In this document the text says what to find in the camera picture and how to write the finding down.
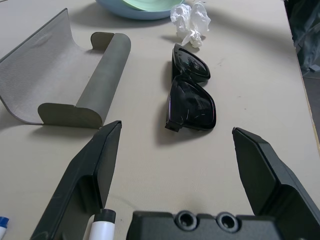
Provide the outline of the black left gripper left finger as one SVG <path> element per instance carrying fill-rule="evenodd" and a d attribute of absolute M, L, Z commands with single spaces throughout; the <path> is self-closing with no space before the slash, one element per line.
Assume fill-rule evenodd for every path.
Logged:
<path fill-rule="evenodd" d="M 91 216 L 104 209 L 111 187 L 122 122 L 101 127 L 70 161 L 32 240 L 81 240 Z"/>

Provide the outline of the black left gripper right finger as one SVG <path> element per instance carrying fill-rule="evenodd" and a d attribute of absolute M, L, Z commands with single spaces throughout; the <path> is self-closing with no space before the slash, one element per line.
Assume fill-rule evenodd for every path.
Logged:
<path fill-rule="evenodd" d="M 284 240 L 318 240 L 320 210 L 271 144 L 232 130 L 239 176 L 255 216 L 270 217 Z"/>

